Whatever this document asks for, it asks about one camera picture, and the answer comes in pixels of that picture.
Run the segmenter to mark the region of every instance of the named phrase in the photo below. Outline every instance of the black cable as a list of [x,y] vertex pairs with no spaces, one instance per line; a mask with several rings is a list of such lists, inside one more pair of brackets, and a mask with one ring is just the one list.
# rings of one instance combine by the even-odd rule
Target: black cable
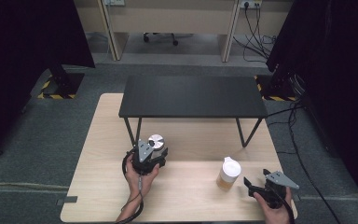
[[[255,12],[255,15],[256,15],[256,27],[255,27],[255,30],[253,31],[252,29],[252,25],[249,21],[249,18],[248,18],[248,14],[247,14],[247,9],[248,7],[245,8],[245,18],[246,18],[246,21],[248,22],[248,25],[249,25],[249,29],[251,31],[251,38],[249,39],[247,36],[246,36],[246,39],[248,39],[248,43],[246,44],[246,46],[249,45],[249,43],[251,43],[255,48],[257,48],[258,50],[260,50],[264,55],[263,57],[265,59],[267,59],[269,57],[269,55],[267,55],[267,53],[264,51],[263,47],[262,47],[262,44],[257,40],[257,38],[255,37],[255,32],[257,32],[258,30],[258,33],[260,33],[260,18],[261,18],[261,10],[260,10],[260,7],[256,6],[256,12]],[[255,39],[255,42],[257,43],[257,46],[255,46],[251,41],[252,41],[252,38]]]
[[275,112],[275,113],[272,113],[272,114],[268,114],[267,117],[271,117],[271,116],[274,116],[274,115],[277,115],[277,114],[281,114],[283,112],[286,112],[286,111],[291,111],[291,110],[294,110],[294,109],[300,109],[300,108],[304,108],[304,106],[299,106],[299,107],[295,107],[295,108],[290,108],[290,109],[284,109],[284,110],[281,110],[281,111],[278,111],[278,112]]
[[261,51],[261,54],[260,54],[260,53],[259,53],[259,54],[260,54],[263,58],[267,59],[267,56],[266,56],[266,53],[264,52],[264,50],[259,49],[257,46],[255,46],[255,45],[251,42],[251,41],[252,41],[252,38],[254,37],[254,38],[255,38],[255,41],[258,43],[257,38],[255,37],[255,32],[257,31],[257,28],[259,27],[259,20],[260,20],[260,18],[257,16],[257,12],[256,12],[256,18],[257,18],[257,20],[256,20],[256,27],[255,27],[255,30],[253,31],[252,25],[251,25],[251,23],[249,22],[247,10],[248,10],[248,7],[245,7],[245,18],[246,18],[246,21],[248,22],[249,29],[250,29],[252,35],[251,35],[251,38],[250,38],[250,39],[248,38],[248,36],[246,36],[246,39],[248,40],[248,42],[246,43],[245,48],[243,49],[243,53],[242,53],[243,59],[244,59],[246,62],[261,62],[261,63],[265,63],[265,62],[263,62],[263,61],[259,61],[259,60],[247,60],[247,59],[245,58],[245,50],[246,50],[247,48],[249,48],[248,45],[249,45],[249,43],[251,43],[257,50],[260,50],[260,51]]
[[278,154],[288,154],[288,155],[295,155],[295,152],[284,152],[284,151],[277,151]]
[[[256,16],[256,19],[257,19],[257,23],[259,23],[260,22],[260,19],[261,19],[261,8],[260,8],[260,6],[257,4],[256,6],[255,6],[255,16]],[[263,46],[263,42],[261,41],[261,35],[260,35],[260,25],[258,25],[257,26],[257,33],[258,33],[258,40],[259,41],[257,41],[257,43],[258,43],[258,45],[260,46],[260,48],[262,49],[262,51],[263,51],[263,53],[266,55],[266,58],[268,58],[269,57],[269,54],[267,54],[264,50],[265,50],[265,48],[264,48],[264,46]]]
[[287,214],[289,215],[289,223],[290,224],[296,224],[295,223],[295,215],[293,214],[292,206],[289,205],[289,203],[279,195],[279,193],[274,189],[271,188],[271,191],[279,198],[279,200],[282,202],[283,206],[286,208]]
[[[126,177],[126,173],[127,173],[127,169],[126,169],[127,158],[134,152],[134,150],[135,149],[133,148],[131,151],[127,152],[127,155],[123,158],[123,162],[121,164],[121,169],[123,171],[124,177]],[[129,222],[133,221],[136,217],[141,215],[142,211],[144,210],[144,197],[142,196],[141,190],[139,191],[139,194],[135,198],[133,198],[132,200],[130,200],[129,202],[124,204],[124,206],[121,209],[123,209],[127,204],[129,204],[133,200],[135,200],[139,195],[141,195],[141,203],[139,204],[138,210],[132,216],[127,217],[126,219],[120,220],[118,222],[115,222],[116,224],[129,223]]]
[[295,125],[295,121],[294,122],[291,122],[292,120],[292,117],[294,117],[294,120],[296,120],[296,110],[292,110],[292,112],[290,113],[290,116],[289,116],[289,132],[290,132],[290,137],[291,137],[291,140],[292,140],[292,143],[293,143],[293,147],[295,148],[295,151],[296,151],[296,155],[298,157],[298,161],[300,162],[300,165],[302,167],[302,169],[304,170],[308,180],[310,181],[310,183],[312,184],[312,186],[316,189],[316,191],[318,192],[319,196],[322,198],[322,200],[324,201],[324,203],[326,204],[326,206],[328,207],[328,209],[330,210],[331,214],[333,215],[334,219],[336,220],[336,222],[339,224],[340,221],[336,215],[336,213],[333,211],[333,209],[331,208],[330,204],[327,202],[327,200],[324,198],[324,196],[322,195],[322,193],[319,191],[319,189],[316,187],[315,183],[313,182],[313,180],[310,178],[310,174],[308,173],[307,169],[305,168],[305,165],[303,163],[303,161],[301,160],[301,157],[298,153],[298,147],[297,147],[297,144],[296,144],[296,141],[295,141],[295,134],[293,133],[293,129],[292,127]]
[[274,124],[287,124],[287,122],[283,122],[283,121],[277,121],[277,122],[272,122],[272,123],[269,123],[267,125],[267,127],[271,126],[271,125],[274,125]]
[[235,38],[235,36],[233,36],[234,40],[243,48],[249,49],[251,51],[253,51],[254,53],[257,53],[258,55],[263,56],[263,54],[260,51],[257,51],[257,49],[253,49],[251,47],[245,46],[244,44],[242,44],[237,38]]

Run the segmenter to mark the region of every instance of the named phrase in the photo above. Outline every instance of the black table top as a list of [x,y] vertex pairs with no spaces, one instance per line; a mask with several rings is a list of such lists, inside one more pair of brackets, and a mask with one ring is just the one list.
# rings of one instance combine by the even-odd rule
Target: black table top
[[265,118],[252,77],[133,76],[121,118]]

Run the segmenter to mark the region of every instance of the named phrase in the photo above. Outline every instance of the table leg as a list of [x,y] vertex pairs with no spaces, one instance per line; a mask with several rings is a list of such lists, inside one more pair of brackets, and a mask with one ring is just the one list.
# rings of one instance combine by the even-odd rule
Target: table leg
[[126,122],[126,126],[127,126],[127,130],[129,131],[129,135],[130,135],[130,140],[131,140],[131,144],[133,146],[135,146],[135,144],[139,141],[139,134],[141,132],[141,123],[142,123],[142,118],[138,119],[138,128],[136,129],[136,138],[133,138],[133,134],[132,134],[132,129],[130,126],[130,122],[128,118],[124,118],[124,122]]
[[142,123],[142,118],[138,119],[138,128],[136,129],[136,139],[135,139],[135,144],[139,141],[139,134],[141,132],[141,123]]
[[243,140],[243,134],[242,134],[242,128],[241,128],[241,124],[240,124],[240,119],[235,118],[235,120],[237,121],[237,126],[238,126],[238,131],[240,132],[240,138],[241,138],[241,143],[243,147],[247,147],[249,142],[251,141],[253,135],[255,134],[255,130],[257,130],[258,125],[261,123],[261,120],[263,119],[258,119],[257,123],[255,124],[254,128],[252,129],[251,134],[249,135],[248,139],[246,140],[246,142]]
[[134,145],[135,145],[135,140],[133,139],[133,135],[132,135],[132,130],[131,130],[131,126],[130,126],[130,123],[129,123],[129,119],[128,119],[128,118],[124,118],[124,122],[126,122],[127,131],[129,131],[130,140],[131,140],[131,145],[134,146]]

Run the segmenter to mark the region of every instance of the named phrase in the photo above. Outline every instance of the cup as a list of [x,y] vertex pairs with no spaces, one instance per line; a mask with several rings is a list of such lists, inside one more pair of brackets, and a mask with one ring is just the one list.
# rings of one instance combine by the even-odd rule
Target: cup
[[241,166],[237,161],[230,157],[225,157],[225,162],[220,169],[216,184],[220,189],[229,190],[234,185],[235,180],[241,173]]

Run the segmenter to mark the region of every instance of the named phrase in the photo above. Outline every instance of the cable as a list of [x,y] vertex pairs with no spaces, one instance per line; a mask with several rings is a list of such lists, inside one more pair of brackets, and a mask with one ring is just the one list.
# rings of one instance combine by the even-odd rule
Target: cable
[[[124,177],[126,176],[127,170],[126,170],[126,164],[127,164],[127,158],[135,151],[135,149],[133,148],[132,150],[127,152],[127,155],[123,158],[123,162],[121,164],[121,169],[123,171],[123,175]],[[133,221],[136,217],[138,217],[139,215],[141,215],[142,211],[144,210],[144,196],[142,195],[142,175],[139,176],[139,194],[131,199],[129,202],[127,202],[126,204],[124,204],[124,206],[121,208],[121,210],[127,206],[130,202],[132,202],[133,200],[135,200],[139,195],[141,196],[141,203],[139,204],[139,208],[138,211],[136,211],[132,216],[127,217],[126,219],[120,220],[118,222],[115,222],[117,224],[124,224],[124,223],[129,223],[131,221]]]
[[[254,52],[256,52],[257,54],[259,54],[260,56],[262,56],[263,58],[267,59],[268,58],[268,54],[265,52],[265,47],[262,45],[261,42],[261,39],[260,39],[260,26],[259,26],[259,22],[260,22],[260,15],[261,15],[261,10],[260,10],[260,7],[256,6],[256,27],[255,29],[253,30],[252,29],[252,25],[249,21],[249,18],[248,18],[248,14],[247,14],[247,10],[248,10],[248,7],[249,7],[249,3],[245,3],[245,18],[246,18],[246,21],[248,22],[248,25],[249,25],[249,29],[251,31],[251,38],[248,38],[247,35],[245,35],[246,39],[248,40],[248,42],[246,43],[246,45],[243,45],[240,41],[238,41],[235,37],[234,39],[237,41],[237,43],[239,43],[242,47],[243,47],[243,52],[242,52],[242,57],[243,59],[246,61],[246,62],[258,62],[258,63],[265,63],[264,61],[260,61],[260,60],[247,60],[245,58],[245,51],[247,49],[250,49]],[[259,39],[260,41],[257,40],[257,38],[255,37],[255,32],[259,33]],[[252,42],[252,38],[255,39],[258,47]]]
[[316,187],[315,183],[313,182],[313,180],[310,178],[310,174],[308,173],[307,169],[305,168],[305,165],[303,163],[303,161],[301,160],[301,157],[298,153],[298,147],[297,147],[297,144],[296,144],[296,140],[295,140],[295,134],[293,133],[293,129],[292,127],[295,125],[296,123],[296,110],[292,110],[292,112],[290,113],[290,116],[289,116],[289,121],[288,121],[288,126],[289,126],[289,132],[290,132],[290,137],[291,137],[291,140],[292,140],[292,143],[293,143],[293,147],[295,148],[295,151],[296,151],[296,155],[298,157],[298,161],[300,162],[300,165],[302,167],[302,169],[304,170],[308,180],[310,181],[310,183],[312,184],[312,186],[316,189],[316,191],[318,192],[319,196],[322,198],[322,200],[324,201],[324,203],[326,204],[326,206],[328,207],[328,209],[330,210],[331,214],[333,215],[334,219],[336,220],[336,222],[338,224],[340,224],[340,221],[336,215],[336,213],[333,211],[333,209],[331,208],[330,204],[327,202],[327,200],[324,198],[324,196],[322,195],[322,193],[319,191],[319,189]]
[[275,194],[275,196],[277,196],[281,200],[283,206],[286,208],[286,211],[289,215],[289,223],[295,224],[295,215],[293,214],[292,207],[284,198],[281,197],[281,195],[279,195],[279,193],[274,188],[271,188],[271,191]]
[[281,113],[286,112],[286,111],[292,111],[294,109],[300,109],[300,108],[304,108],[304,106],[302,105],[302,106],[295,107],[295,108],[284,109],[284,110],[281,110],[281,111],[278,111],[278,112],[275,112],[275,113],[272,113],[272,114],[268,114],[267,117],[271,117],[271,116],[278,115],[278,114],[281,114]]

